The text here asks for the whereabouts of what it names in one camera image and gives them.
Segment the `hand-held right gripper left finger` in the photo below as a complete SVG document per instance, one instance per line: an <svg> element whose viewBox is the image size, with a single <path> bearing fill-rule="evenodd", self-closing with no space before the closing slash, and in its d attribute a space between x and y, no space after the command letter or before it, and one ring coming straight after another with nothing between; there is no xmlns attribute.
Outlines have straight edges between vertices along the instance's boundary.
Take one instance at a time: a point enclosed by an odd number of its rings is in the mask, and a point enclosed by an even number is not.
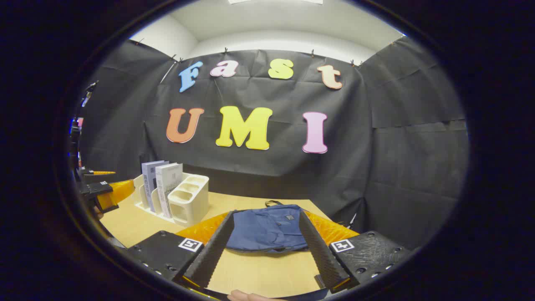
<svg viewBox="0 0 535 301"><path fill-rule="evenodd" d="M208 287L234 230L235 213L217 215L179 234L157 231L125 253L166 280L202 291Z"/></svg>

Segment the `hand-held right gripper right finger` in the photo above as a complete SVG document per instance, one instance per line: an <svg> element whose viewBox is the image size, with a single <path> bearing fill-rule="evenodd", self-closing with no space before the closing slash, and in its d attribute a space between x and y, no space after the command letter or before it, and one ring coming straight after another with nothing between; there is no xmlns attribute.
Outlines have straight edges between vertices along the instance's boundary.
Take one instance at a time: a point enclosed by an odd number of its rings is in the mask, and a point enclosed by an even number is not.
<svg viewBox="0 0 535 301"><path fill-rule="evenodd" d="M386 275L413 253L377 231L359 234L307 210L300 213L299 228L331 293Z"/></svg>

